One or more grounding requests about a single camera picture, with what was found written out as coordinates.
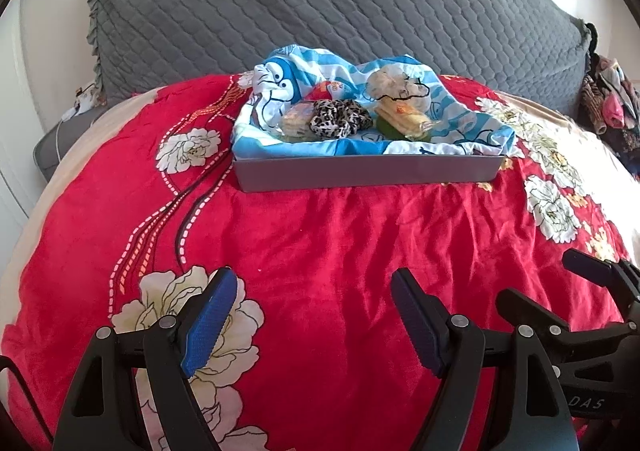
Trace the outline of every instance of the black elastic cord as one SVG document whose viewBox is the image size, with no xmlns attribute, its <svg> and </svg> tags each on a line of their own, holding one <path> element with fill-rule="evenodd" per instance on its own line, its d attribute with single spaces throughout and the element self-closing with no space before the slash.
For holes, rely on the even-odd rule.
<svg viewBox="0 0 640 451">
<path fill-rule="evenodd" d="M 14 374 L 14 377 L 18 380 L 18 384 L 20 384 L 20 388 L 22 389 L 24 396 L 27 398 L 27 402 L 29 402 L 29 406 L 31 406 L 31 410 L 35 415 L 36 420 L 40 424 L 42 431 L 47 437 L 47 440 L 49 440 L 49 442 L 53 444 L 53 435 L 51 434 L 51 431 L 49 431 L 47 424 L 44 422 L 44 417 L 38 409 L 38 405 L 36 404 L 36 401 L 33 398 L 31 391 L 29 390 L 29 386 L 27 386 L 27 382 L 24 380 L 24 377 L 22 376 L 20 370 L 18 370 L 18 367 L 14 364 L 14 362 L 9 359 L 9 357 L 4 357 L 4 355 L 0 355 L 0 372 L 2 370 L 9 370 Z"/>
</svg>

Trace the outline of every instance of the pile of clothes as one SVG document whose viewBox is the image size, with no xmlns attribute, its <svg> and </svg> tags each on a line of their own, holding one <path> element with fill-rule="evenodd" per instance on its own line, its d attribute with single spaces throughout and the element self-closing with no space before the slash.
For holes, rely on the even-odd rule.
<svg viewBox="0 0 640 451">
<path fill-rule="evenodd" d="M 584 76 L 580 105 L 591 129 L 616 153 L 632 175 L 640 174 L 640 94 L 618 61 L 591 55 Z"/>
</svg>

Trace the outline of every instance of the pink cloth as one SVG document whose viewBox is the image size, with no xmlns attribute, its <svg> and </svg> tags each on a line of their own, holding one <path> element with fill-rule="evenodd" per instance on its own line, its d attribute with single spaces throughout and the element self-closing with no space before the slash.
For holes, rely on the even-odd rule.
<svg viewBox="0 0 640 451">
<path fill-rule="evenodd" d="M 602 116 L 607 126 L 616 129 L 625 127 L 625 112 L 622 110 L 622 105 L 616 92 L 610 92 L 602 103 Z"/>
</svg>

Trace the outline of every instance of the blue and white cloth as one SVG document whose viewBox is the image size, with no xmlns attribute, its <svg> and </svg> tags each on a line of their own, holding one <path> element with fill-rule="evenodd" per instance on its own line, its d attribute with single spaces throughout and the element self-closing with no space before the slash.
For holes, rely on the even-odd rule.
<svg viewBox="0 0 640 451">
<path fill-rule="evenodd" d="M 342 94 L 333 93 L 334 98 L 353 98 L 373 114 L 375 101 L 366 92 L 367 79 L 389 64 L 398 65 L 409 77 L 420 79 L 430 88 L 427 115 L 439 121 L 431 142 L 389 141 L 375 129 L 349 138 L 295 144 L 277 137 L 278 125 L 287 110 L 323 81 L 340 82 Z M 290 45 L 274 50 L 254 68 L 253 89 L 234 125 L 232 149 L 239 159 L 474 152 L 499 156 L 509 154 L 515 142 L 511 127 L 487 113 L 469 110 L 449 93 L 433 70 L 409 56 L 355 66 L 328 50 Z"/>
</svg>

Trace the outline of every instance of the green object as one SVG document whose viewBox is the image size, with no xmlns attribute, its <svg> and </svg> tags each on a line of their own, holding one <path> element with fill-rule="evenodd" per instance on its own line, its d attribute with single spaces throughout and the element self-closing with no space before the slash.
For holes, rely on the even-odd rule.
<svg viewBox="0 0 640 451">
<path fill-rule="evenodd" d="M 376 129 L 382 133 L 387 140 L 406 140 L 408 142 L 429 142 L 431 140 L 430 134 L 426 134 L 417 140 L 408 139 L 381 116 L 378 116 L 376 119 Z"/>
</svg>

